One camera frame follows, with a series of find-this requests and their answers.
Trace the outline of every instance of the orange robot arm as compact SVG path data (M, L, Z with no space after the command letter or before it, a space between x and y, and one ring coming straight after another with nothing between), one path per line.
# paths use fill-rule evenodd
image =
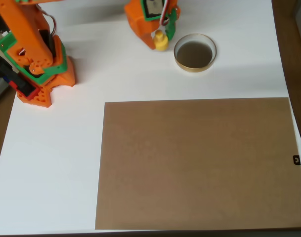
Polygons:
M39 32L39 30L49 31L49 24L45 20L42 11L35 5L35 1L20 3L23 5L14 0L1 0L0 15L15 35L19 46L21 46L21 49L17 50L25 51L29 64L34 64L34 67L50 67L53 63L52 53Z

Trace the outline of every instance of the white table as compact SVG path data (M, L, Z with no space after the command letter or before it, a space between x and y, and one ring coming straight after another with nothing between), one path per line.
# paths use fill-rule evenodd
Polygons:
M47 9L63 16L72 2ZM271 0L180 0L179 6L176 35L163 53L149 50L123 14L62 24L79 83L54 89L49 109L15 99L0 157L0 234L94 231L104 102L288 97ZM217 44L207 72L188 74L174 62L173 46L189 33ZM295 132L301 156L296 124Z

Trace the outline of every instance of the round container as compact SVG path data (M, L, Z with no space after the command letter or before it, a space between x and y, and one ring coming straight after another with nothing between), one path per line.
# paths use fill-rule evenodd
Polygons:
M208 69L216 58L216 45L206 35L190 34L181 38L174 47L176 63L192 73Z

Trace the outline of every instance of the orange 3d-printed part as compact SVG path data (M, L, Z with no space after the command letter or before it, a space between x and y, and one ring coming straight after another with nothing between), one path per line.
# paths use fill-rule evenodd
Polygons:
M32 100L27 100L22 94L17 93L18 98L24 103L38 105L43 107L51 106L51 97L50 93L52 89L59 85L68 85L74 86L76 84L75 81L75 72L74 66L71 59L68 57L68 71L62 74L58 74L54 76L46 85L40 86L40 92L36 95Z
M180 10L177 7L177 0L170 0L168 13L170 13L173 8L177 8L177 14L179 16ZM125 6L125 13L129 25L135 34L151 49L155 49L156 47L151 34L159 28L159 19L146 21L140 0L131 0L130 3Z

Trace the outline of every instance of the white wire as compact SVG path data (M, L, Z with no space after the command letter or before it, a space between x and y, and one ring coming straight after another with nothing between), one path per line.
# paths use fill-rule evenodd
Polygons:
M39 11L41 11L44 15L46 16L49 16L52 21L53 21L53 29L52 29L52 32L51 32L51 35L54 36L56 34L56 31L57 31L57 22L56 22L56 19L54 16L52 15L49 15L47 12L45 12L38 4L36 4L36 7L39 9Z
M164 18L166 17L166 16L165 16L165 12L167 12L168 2L169 2L169 0L165 0L164 8L163 8L163 10L162 10L161 17L160 17L160 24L161 24L161 25L163 25L163 23L164 23Z

